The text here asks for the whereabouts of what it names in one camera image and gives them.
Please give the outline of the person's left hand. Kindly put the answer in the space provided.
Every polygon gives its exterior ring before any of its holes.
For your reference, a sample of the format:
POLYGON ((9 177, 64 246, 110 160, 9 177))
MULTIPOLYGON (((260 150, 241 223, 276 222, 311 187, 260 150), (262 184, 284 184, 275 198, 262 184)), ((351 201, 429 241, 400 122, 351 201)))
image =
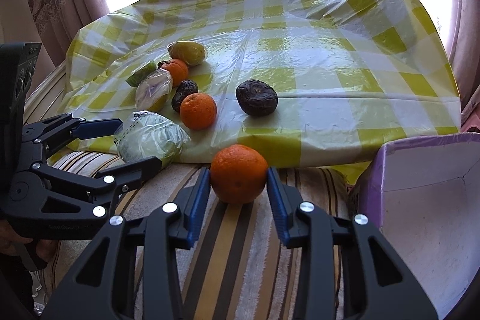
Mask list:
MULTIPOLYGON (((27 245, 33 242, 33 239, 24 238, 18 235, 7 220, 0 222, 0 251, 1 254, 17 256, 20 253, 18 249, 21 245, 27 245)), ((50 262, 58 249, 58 241, 40 240, 36 243, 36 255, 50 262)))

